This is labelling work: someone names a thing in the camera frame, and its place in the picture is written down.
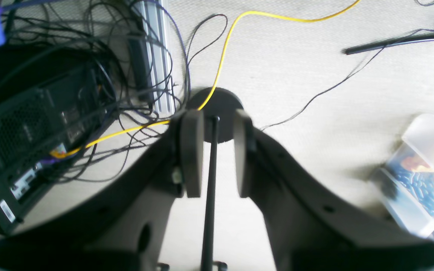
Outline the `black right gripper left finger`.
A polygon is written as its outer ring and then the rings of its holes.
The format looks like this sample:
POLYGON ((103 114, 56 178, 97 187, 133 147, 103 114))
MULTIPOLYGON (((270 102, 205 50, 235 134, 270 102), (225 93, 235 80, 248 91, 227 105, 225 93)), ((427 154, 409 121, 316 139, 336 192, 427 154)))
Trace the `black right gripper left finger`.
POLYGON ((155 271, 172 204, 200 197, 204 120, 171 120, 120 177, 67 213, 0 240, 0 271, 155 271))

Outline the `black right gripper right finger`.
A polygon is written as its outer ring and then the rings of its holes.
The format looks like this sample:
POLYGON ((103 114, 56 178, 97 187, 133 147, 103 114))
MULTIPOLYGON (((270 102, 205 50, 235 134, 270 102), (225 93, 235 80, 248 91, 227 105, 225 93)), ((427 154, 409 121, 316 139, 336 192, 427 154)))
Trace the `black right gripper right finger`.
POLYGON ((263 214, 278 271, 432 271, 434 241, 378 220, 315 180, 277 141, 234 115, 239 195, 263 214))

